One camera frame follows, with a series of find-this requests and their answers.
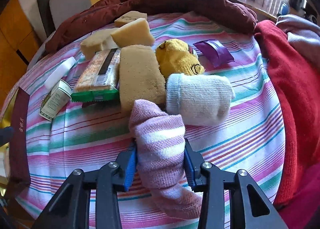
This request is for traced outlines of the pink white striped sock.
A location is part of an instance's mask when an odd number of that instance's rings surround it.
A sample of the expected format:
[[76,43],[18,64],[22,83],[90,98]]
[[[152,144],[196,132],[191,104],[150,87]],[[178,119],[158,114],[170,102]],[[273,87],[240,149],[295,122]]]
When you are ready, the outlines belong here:
[[153,102],[136,100],[129,130],[137,144],[138,174],[155,205],[172,218],[198,218],[202,198],[180,184],[185,150],[181,115],[169,115]]

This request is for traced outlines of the small green white box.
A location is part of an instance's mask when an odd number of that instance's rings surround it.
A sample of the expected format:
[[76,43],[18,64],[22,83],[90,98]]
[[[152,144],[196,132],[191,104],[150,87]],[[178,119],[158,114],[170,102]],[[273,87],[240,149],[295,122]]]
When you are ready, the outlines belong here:
[[52,121],[58,112],[70,101],[72,89],[63,79],[59,80],[42,101],[39,115]]

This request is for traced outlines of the cracker pack green edge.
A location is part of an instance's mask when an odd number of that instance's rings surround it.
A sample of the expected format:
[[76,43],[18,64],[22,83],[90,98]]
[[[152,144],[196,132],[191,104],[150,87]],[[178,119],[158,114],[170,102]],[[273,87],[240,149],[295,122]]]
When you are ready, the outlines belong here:
[[73,102],[98,102],[119,99],[120,48],[99,51],[79,77]]

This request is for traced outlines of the white soap bar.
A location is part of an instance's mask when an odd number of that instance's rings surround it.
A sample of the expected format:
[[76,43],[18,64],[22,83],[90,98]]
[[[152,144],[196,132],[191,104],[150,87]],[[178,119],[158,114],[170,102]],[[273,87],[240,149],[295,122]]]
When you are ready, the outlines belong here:
[[51,74],[50,76],[46,79],[44,82],[44,87],[50,91],[56,83],[63,78],[65,74],[71,70],[73,65],[76,63],[76,60],[74,57],[70,57],[64,62],[62,62]]

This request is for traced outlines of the large tan sponge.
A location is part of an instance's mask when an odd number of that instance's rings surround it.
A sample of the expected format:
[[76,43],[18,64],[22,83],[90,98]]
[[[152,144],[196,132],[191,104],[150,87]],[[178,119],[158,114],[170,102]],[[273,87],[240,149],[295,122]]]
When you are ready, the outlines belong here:
[[121,49],[119,94],[121,109],[127,113],[138,99],[165,103],[165,79],[151,47],[131,45]]

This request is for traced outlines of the purple snack packet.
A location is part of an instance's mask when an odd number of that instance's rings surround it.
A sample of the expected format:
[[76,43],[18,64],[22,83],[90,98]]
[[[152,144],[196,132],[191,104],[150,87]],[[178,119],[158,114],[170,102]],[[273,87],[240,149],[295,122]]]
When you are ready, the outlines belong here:
[[212,63],[219,67],[234,61],[234,57],[218,40],[208,39],[194,43],[194,46]]

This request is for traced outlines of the gold maroon gift box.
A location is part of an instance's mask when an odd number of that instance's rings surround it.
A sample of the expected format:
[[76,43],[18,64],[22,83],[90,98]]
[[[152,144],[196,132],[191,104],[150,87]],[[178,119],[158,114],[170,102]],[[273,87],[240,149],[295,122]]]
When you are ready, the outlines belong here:
[[5,199],[13,199],[30,185],[26,149],[29,94],[17,88],[1,117],[1,146],[8,150],[9,179]]

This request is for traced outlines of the red blanket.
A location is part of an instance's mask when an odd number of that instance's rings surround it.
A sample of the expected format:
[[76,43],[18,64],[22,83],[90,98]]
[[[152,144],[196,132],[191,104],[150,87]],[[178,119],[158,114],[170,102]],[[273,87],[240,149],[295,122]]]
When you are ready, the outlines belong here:
[[274,205],[288,228],[319,228],[319,70],[274,22],[259,22],[254,37],[284,119],[285,160]]

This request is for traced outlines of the yellow rolled sock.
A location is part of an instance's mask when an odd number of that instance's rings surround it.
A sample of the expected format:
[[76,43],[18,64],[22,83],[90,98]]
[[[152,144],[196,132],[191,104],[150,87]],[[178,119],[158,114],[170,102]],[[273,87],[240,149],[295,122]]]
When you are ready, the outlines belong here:
[[171,74],[193,76],[205,72],[197,56],[193,54],[193,48],[180,39],[165,40],[156,48],[155,53],[165,79]]

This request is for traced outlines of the yellow sponge block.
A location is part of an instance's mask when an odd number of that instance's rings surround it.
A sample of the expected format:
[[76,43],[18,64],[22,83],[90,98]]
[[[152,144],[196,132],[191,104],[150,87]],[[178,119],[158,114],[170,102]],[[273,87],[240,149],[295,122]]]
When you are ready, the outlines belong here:
[[111,33],[118,28],[95,31],[80,43],[80,50],[87,61],[90,61],[97,52],[117,48]]
[[124,15],[120,16],[118,19],[116,19],[114,21],[114,24],[116,27],[121,27],[125,24],[128,24],[132,21],[135,21],[139,18],[144,18],[147,19],[148,18],[148,14],[147,13],[141,13],[138,11],[129,11],[127,13],[125,13]]

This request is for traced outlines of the orange wooden wardrobe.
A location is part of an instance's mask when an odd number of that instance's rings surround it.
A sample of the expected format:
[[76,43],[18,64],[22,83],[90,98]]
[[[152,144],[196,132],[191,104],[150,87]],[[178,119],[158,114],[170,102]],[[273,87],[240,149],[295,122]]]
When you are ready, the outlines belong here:
[[1,105],[40,48],[40,39],[19,0],[9,0],[1,12]]

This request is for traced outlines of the wedge yellow sponge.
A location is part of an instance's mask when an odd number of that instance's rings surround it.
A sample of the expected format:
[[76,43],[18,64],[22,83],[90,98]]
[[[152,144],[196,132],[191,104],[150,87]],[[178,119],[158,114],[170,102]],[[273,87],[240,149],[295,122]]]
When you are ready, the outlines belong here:
[[113,41],[120,48],[131,45],[153,46],[155,38],[146,19],[138,18],[111,33]]

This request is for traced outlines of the wooden side desk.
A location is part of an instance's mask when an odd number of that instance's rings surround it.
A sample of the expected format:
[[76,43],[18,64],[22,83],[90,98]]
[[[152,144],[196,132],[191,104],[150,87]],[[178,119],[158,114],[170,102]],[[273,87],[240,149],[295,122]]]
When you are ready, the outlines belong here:
[[[262,6],[260,6],[259,4],[255,3],[254,1],[252,0],[229,0],[233,3],[239,3],[239,4],[242,4],[244,5],[245,7],[253,10],[256,14],[257,14],[257,17],[258,17],[258,21],[262,21],[262,20],[265,20],[265,19],[268,19],[272,22],[276,22],[277,21],[277,18],[278,16],[277,15],[273,15],[271,13],[268,13],[266,12]],[[302,12],[298,12],[296,11],[294,8],[290,7],[289,3],[287,2],[287,0],[283,0],[282,1],[283,4],[285,5],[288,5],[289,6],[289,14],[294,14],[294,15],[297,15],[299,17],[302,17],[304,18],[304,11]]]

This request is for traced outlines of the far yellow sponge block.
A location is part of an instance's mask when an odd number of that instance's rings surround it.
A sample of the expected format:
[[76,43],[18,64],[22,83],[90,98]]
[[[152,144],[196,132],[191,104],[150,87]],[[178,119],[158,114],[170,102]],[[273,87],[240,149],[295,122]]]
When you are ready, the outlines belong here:
[[128,24],[132,21],[135,21],[139,18],[144,18],[147,19],[148,18],[148,14],[147,13],[141,13],[138,11],[129,11],[127,13],[125,13],[124,15],[120,16],[118,19],[116,19],[114,21],[114,24],[116,27],[121,27],[125,24]]

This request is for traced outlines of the maroon jacket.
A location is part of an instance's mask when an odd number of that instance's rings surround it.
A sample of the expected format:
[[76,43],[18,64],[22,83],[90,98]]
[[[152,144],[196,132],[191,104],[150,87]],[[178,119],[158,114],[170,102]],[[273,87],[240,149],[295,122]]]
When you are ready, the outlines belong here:
[[253,10],[229,0],[100,0],[62,22],[46,43],[46,51],[55,53],[78,38],[111,24],[129,11],[148,15],[194,11],[243,34],[252,34],[257,24],[257,14]]

